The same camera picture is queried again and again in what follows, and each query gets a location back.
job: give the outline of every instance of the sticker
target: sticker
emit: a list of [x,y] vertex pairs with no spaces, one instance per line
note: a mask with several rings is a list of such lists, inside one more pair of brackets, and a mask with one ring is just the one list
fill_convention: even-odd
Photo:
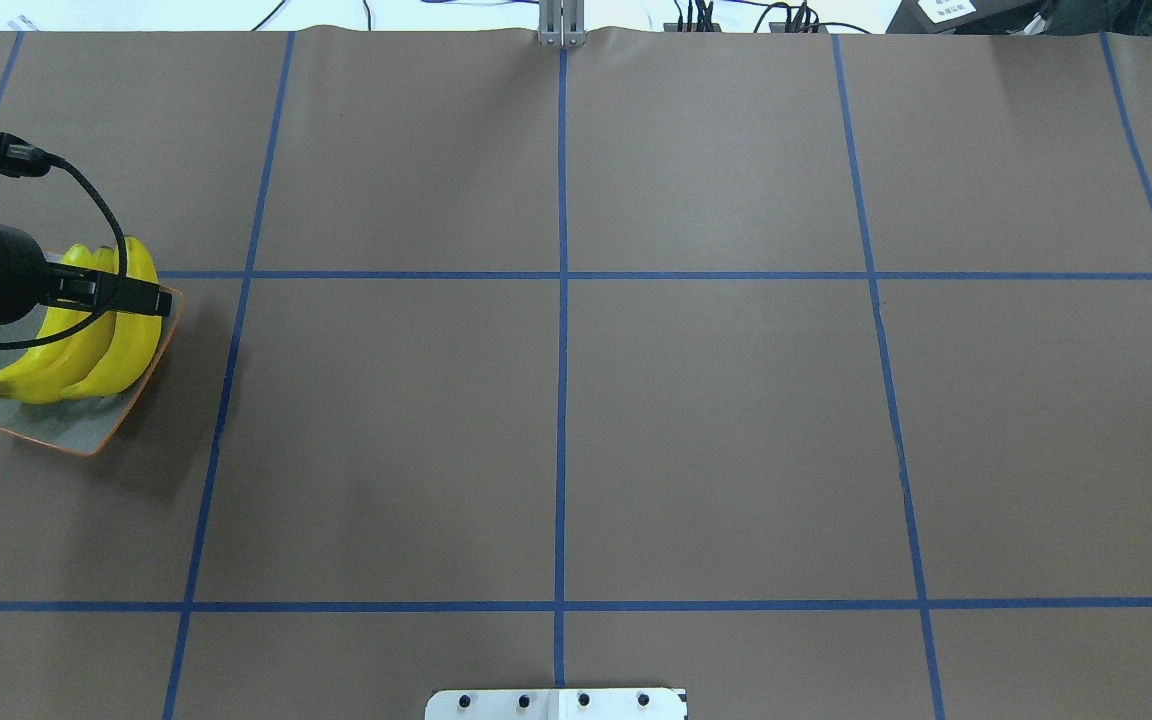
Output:
[[918,6],[933,23],[943,23],[975,13],[972,0],[918,0]]

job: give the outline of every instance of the banana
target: banana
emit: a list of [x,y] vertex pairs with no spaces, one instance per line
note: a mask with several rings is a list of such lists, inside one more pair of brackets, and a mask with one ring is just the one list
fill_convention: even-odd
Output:
[[[135,237],[127,238],[127,274],[151,283],[159,282],[154,259]],[[162,318],[152,314],[118,313],[114,318],[114,340],[109,351],[92,367],[82,381],[60,391],[65,400],[118,395],[132,387],[145,374],[150,361],[159,350]]]
[[[77,266],[77,268],[96,270],[96,258],[88,250],[86,245],[70,247],[60,262]],[[82,319],[86,318],[86,316],[88,313],[83,313],[82,310],[69,310],[67,306],[47,306],[47,313],[41,319],[41,327],[38,328],[37,338],[50,336],[50,334],[73,327],[74,324],[82,323]],[[54,363],[58,357],[65,354],[65,347],[68,346],[70,340],[73,338],[29,348],[15,363],[0,370],[0,382],[13,381],[13,379],[38,372],[38,370]]]
[[[118,253],[108,247],[96,251],[96,267],[106,273],[118,270]],[[31,406],[46,406],[60,400],[60,391],[86,378],[91,369],[109,350],[114,338],[114,313],[101,314],[65,346],[58,359],[33,373],[0,381],[0,397],[13,397]]]

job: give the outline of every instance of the white bracket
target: white bracket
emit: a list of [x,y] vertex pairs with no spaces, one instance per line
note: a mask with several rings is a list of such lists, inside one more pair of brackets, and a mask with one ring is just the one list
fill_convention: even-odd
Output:
[[540,45],[579,47],[585,45],[585,0],[539,0]]
[[425,720],[687,720],[687,691],[668,688],[441,691]]

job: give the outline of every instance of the yellow banana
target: yellow banana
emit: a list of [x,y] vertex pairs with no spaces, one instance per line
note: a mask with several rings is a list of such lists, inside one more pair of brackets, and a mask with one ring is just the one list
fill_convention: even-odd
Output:
[[[77,268],[96,270],[96,258],[88,250],[86,245],[70,247],[69,252],[65,252],[60,262],[65,265],[77,266]],[[41,327],[38,328],[37,338],[50,336],[50,334],[70,328],[74,324],[81,323],[86,316],[88,313],[83,313],[82,310],[69,310],[67,306],[47,306],[47,313],[41,319]],[[66,338],[56,342],[29,348],[15,363],[0,370],[0,382],[13,381],[13,379],[35,373],[37,370],[41,370],[54,363],[61,354],[65,354],[65,346],[70,340],[73,339]]]
[[[108,247],[96,251],[96,268],[113,273],[118,270],[118,253]],[[0,381],[0,397],[13,397],[31,406],[46,406],[60,400],[60,391],[81,381],[109,350],[114,338],[114,313],[101,314],[65,346],[58,359],[33,373]]]
[[[151,283],[159,282],[154,259],[135,237],[127,238],[127,274]],[[60,391],[65,400],[118,395],[132,387],[145,374],[150,361],[159,350],[162,318],[153,314],[118,313],[114,318],[114,340],[109,351],[92,367],[81,382]]]

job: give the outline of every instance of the white mounting plate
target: white mounting plate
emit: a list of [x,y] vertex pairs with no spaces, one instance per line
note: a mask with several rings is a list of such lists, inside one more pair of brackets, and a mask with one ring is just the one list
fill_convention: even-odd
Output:
[[[646,705],[641,703],[641,696],[647,698]],[[520,703],[522,697],[526,697],[524,703]],[[687,720],[687,691],[669,688],[441,691],[429,698],[425,720]]]

